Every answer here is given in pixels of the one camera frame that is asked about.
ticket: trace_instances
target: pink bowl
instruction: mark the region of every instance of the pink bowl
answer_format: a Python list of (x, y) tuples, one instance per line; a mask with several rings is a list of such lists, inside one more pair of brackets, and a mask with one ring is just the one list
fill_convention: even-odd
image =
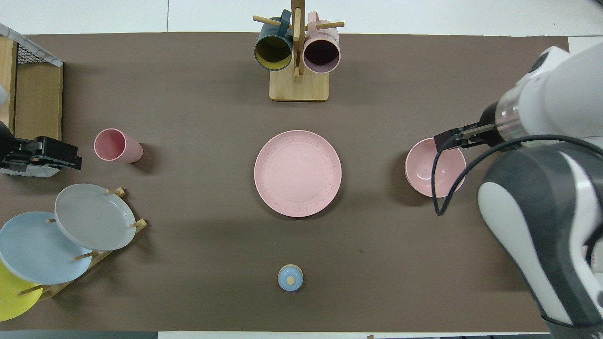
[[(417, 192), (431, 197), (431, 168), (437, 154), (433, 138), (419, 141), (406, 156), (404, 172), (406, 179)], [(467, 167), (465, 157), (458, 148), (446, 150), (438, 159), (435, 169), (435, 192), (438, 198), (448, 195), (452, 184), (459, 174)], [(465, 178), (456, 189), (459, 189)]]

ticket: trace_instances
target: small blue round object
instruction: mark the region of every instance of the small blue round object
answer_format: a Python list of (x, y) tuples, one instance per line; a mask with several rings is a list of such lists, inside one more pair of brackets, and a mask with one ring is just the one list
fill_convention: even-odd
[(293, 264), (285, 265), (279, 271), (278, 280), (283, 290), (289, 292), (296, 291), (303, 284), (302, 270)]

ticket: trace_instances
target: pink cup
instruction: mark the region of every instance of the pink cup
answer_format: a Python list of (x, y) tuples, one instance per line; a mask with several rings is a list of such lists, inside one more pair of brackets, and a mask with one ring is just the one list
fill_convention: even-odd
[(330, 21), (319, 20), (316, 11), (308, 14), (308, 34), (303, 45), (303, 63), (312, 72), (329, 73), (339, 65), (339, 33), (337, 28), (316, 29), (317, 24)]
[(131, 163), (142, 157), (142, 146), (124, 132), (107, 128), (94, 139), (94, 152), (105, 161)]
[[(434, 139), (424, 139), (411, 148), (404, 164), (406, 179), (412, 188), (428, 197), (432, 197), (431, 169), (436, 154)], [(458, 148), (442, 153), (438, 159), (438, 166), (435, 168), (435, 194), (438, 198), (448, 195), (452, 184), (465, 167), (467, 167), (465, 157)], [(459, 189), (464, 181), (465, 178), (456, 189)]]

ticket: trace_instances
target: yellow plate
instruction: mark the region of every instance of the yellow plate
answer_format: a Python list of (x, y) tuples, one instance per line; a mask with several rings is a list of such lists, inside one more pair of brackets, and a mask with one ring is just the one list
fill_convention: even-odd
[(15, 276), (0, 261), (0, 322), (27, 312), (40, 299), (43, 289), (18, 295), (34, 286), (37, 284)]

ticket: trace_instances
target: brown tabletop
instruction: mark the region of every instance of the brown tabletop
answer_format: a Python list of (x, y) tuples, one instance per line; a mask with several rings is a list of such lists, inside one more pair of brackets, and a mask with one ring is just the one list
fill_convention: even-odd
[[(83, 167), (1, 175), (0, 224), (52, 211), (84, 182), (126, 188), (149, 226), (1, 330), (546, 330), (477, 208), (491, 160), (443, 217), (403, 166), (417, 141), (477, 121), (566, 38), (342, 34), (325, 103), (271, 101), (255, 33), (30, 38), (65, 62), (63, 140)], [(93, 140), (108, 127), (136, 138), (143, 158), (98, 159)], [(327, 139), (343, 169), (335, 200), (302, 220), (272, 211), (253, 180), (264, 143), (294, 129)], [(305, 275), (296, 293), (276, 281), (289, 263)]]

